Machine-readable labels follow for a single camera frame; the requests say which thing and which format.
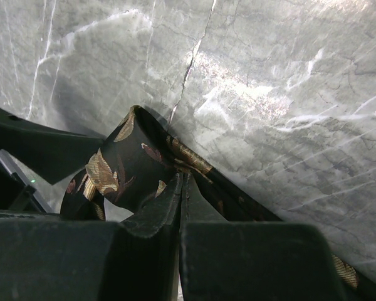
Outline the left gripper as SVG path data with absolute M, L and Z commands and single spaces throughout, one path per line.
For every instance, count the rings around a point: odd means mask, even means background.
M 50 184 L 85 166 L 104 140 L 53 129 L 19 118 L 0 108 L 0 213 L 55 214 L 8 154 Z

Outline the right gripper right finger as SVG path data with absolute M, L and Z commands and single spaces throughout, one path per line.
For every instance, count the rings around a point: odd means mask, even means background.
M 185 300 L 345 300 L 323 235 L 313 226 L 230 222 L 192 176 L 182 188 L 179 271 Z

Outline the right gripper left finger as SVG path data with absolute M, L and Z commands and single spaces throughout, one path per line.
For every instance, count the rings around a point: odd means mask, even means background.
M 0 211 L 0 300 L 176 300 L 182 187 L 120 223 Z

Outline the black gold floral tie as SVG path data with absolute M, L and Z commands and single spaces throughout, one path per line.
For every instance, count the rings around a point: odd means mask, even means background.
M 284 222 L 208 162 L 167 133 L 144 108 L 134 106 L 86 166 L 70 181 L 61 215 L 72 220 L 106 221 L 106 204 L 137 214 L 154 202 L 176 174 L 192 176 L 204 199 L 230 222 Z M 182 193 L 178 263 L 180 262 Z M 334 255 L 345 300 L 376 300 L 376 284 Z

